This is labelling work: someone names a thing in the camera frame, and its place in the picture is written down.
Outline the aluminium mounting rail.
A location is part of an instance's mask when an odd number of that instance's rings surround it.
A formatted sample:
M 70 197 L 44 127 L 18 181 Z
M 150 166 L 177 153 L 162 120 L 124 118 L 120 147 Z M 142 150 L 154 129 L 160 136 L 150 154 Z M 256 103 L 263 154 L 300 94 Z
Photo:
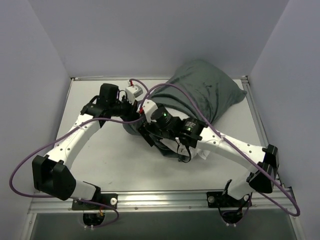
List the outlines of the aluminium mounting rail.
M 208 207 L 208 190 L 178 191 L 118 191 L 116 210 L 125 212 L 172 212 L 172 211 L 206 211 Z M 291 201 L 280 191 L 274 190 L 268 195 L 274 204 L 259 193 L 252 195 L 252 210 L 278 210 L 284 207 L 296 213 Z M 28 209 L 29 214 L 71 213 L 76 200 L 62 201 L 56 198 L 33 198 Z

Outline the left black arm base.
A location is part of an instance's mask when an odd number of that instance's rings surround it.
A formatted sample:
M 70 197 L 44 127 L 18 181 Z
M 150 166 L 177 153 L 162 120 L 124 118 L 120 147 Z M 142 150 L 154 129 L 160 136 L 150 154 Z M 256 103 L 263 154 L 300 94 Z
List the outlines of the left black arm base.
M 118 196 L 117 193 L 100 193 L 92 200 L 74 199 L 71 209 L 83 212 L 82 223 L 85 228 L 102 228 L 117 222 L 120 218 L 117 211 Z M 115 213 L 115 217 L 107 220 L 107 213 L 110 211 Z

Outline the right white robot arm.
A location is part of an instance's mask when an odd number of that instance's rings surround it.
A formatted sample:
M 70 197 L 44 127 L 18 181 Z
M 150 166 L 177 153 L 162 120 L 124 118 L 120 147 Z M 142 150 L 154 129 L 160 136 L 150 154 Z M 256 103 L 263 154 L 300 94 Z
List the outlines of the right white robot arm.
M 247 172 L 239 179 L 226 183 L 222 193 L 223 203 L 234 206 L 251 192 L 270 194 L 274 188 L 279 159 L 278 148 L 251 145 L 221 133 L 217 134 L 208 125 L 196 118 L 181 118 L 172 115 L 162 104 L 147 100 L 139 113 L 146 121 L 142 130 L 161 144 L 188 159 L 206 152 L 216 153 L 246 168 Z

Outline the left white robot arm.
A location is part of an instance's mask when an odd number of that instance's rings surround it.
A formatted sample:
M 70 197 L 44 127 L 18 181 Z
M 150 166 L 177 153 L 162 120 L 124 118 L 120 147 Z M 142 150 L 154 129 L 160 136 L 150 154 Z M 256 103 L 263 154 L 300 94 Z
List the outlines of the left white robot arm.
M 132 83 L 119 97 L 119 87 L 104 83 L 99 94 L 95 95 L 80 111 L 72 128 L 57 145 L 44 156 L 37 155 L 32 161 L 33 183 L 36 190 L 60 200 L 83 199 L 90 210 L 100 206 L 101 190 L 91 183 L 75 179 L 72 165 L 89 141 L 111 117 L 129 120 L 138 119 L 137 97 L 143 89 Z

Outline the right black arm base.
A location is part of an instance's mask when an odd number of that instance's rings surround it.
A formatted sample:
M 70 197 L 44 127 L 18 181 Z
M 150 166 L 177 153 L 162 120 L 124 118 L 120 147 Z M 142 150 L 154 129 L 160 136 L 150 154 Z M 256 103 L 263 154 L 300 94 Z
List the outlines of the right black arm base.
M 222 221 L 227 226 L 236 226 L 248 213 L 252 206 L 252 193 L 246 194 L 240 199 L 228 195 L 228 189 L 232 180 L 227 181 L 222 191 L 208 191 L 206 193 L 207 206 L 217 209 Z

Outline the white pillow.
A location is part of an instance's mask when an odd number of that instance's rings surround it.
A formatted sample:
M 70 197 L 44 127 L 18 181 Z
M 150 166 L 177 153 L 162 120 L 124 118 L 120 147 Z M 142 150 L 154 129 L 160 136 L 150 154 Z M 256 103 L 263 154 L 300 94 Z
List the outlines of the white pillow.
M 190 155 L 188 153 L 188 150 L 185 146 L 180 146 L 175 140 L 170 140 L 170 139 L 161 139 L 160 142 L 164 144 L 166 147 L 168 147 L 171 151 L 174 153 L 180 155 L 180 156 L 189 156 L 191 155 L 191 158 L 194 158 L 196 156 L 199 156 L 200 158 L 206 160 L 207 157 L 210 154 L 210 151 L 208 150 L 202 150 L 200 148 L 193 148 L 189 147 Z

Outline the zebra and green pillowcase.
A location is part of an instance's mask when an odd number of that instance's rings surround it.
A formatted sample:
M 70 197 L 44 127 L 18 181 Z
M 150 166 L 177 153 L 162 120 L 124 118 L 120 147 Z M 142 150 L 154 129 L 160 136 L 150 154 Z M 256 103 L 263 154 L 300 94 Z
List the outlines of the zebra and green pillowcase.
M 146 99 L 163 105 L 172 115 L 180 115 L 203 121 L 207 119 L 214 125 L 233 105 L 246 97 L 242 90 L 225 72 L 205 60 L 191 60 L 181 65 L 167 84 L 156 88 Z M 138 121 L 124 124 L 123 128 L 134 136 L 140 135 Z M 155 142 L 160 153 L 168 158 L 188 161 L 184 155 L 178 155 L 160 141 Z

